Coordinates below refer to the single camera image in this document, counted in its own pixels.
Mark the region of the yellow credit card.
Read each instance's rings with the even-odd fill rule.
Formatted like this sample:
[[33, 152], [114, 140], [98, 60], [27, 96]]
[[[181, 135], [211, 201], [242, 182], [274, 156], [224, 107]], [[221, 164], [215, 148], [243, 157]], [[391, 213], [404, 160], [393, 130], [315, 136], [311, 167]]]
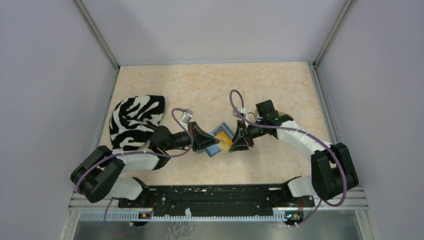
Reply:
[[225, 133], [224, 131], [219, 132], [215, 138], [217, 140], [219, 140], [219, 143], [217, 143], [216, 145], [219, 147], [219, 149], [223, 152], [223, 153], [229, 153], [230, 152], [230, 147], [233, 144], [232, 138], [227, 135], [227, 133]]

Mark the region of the cream oval card tray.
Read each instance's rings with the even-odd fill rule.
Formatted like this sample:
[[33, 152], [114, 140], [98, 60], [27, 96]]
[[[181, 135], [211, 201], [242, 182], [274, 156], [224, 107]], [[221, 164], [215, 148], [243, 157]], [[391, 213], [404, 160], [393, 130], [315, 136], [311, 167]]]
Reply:
[[285, 112], [279, 111], [278, 115], [279, 115], [280, 119], [285, 119], [286, 121], [293, 121], [294, 120], [294, 118], [290, 114], [285, 113]]

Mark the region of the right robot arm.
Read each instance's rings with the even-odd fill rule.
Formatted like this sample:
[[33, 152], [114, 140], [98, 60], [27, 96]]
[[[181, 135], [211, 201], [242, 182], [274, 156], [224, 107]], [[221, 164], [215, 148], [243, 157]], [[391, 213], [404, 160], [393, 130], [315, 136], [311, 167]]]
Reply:
[[320, 140], [301, 128], [287, 114], [279, 114], [271, 100], [256, 104], [258, 118], [255, 122], [241, 119], [237, 122], [232, 138], [230, 152], [249, 150], [254, 139], [270, 135], [283, 141], [307, 158], [311, 174], [288, 181], [287, 189], [282, 191], [281, 199], [287, 206], [295, 206], [304, 196], [318, 196], [328, 202], [341, 196], [340, 206], [347, 197], [347, 191], [359, 184], [358, 176], [348, 147], [343, 143], [329, 143]]

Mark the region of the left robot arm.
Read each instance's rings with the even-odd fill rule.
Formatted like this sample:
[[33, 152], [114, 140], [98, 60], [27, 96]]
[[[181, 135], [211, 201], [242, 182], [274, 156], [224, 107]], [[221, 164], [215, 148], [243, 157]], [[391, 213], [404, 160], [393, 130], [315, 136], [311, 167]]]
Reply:
[[121, 174], [137, 170], [158, 170], [172, 158], [168, 150], [185, 149], [198, 152], [220, 141], [203, 131], [195, 121], [178, 133], [165, 126], [157, 127], [147, 149], [136, 151], [111, 150], [97, 147], [70, 175], [77, 192], [91, 203], [107, 197], [130, 200], [138, 207], [149, 203], [148, 187], [137, 178], [123, 178]]

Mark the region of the zebra striped cloth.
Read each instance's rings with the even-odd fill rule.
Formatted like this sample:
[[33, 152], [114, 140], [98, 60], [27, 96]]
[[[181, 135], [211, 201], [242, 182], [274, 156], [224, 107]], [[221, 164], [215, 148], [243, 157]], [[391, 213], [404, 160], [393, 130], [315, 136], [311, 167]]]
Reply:
[[136, 151], [150, 140], [165, 113], [162, 95], [140, 95], [119, 102], [109, 118], [112, 149]]

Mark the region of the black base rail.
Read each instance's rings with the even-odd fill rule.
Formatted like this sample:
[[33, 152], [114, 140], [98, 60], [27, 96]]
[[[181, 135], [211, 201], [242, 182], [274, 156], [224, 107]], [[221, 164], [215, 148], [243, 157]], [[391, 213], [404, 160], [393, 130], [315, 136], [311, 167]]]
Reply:
[[151, 208], [159, 219], [282, 220], [301, 223], [313, 196], [294, 197], [288, 183], [145, 186], [135, 200], [120, 198], [118, 207]]

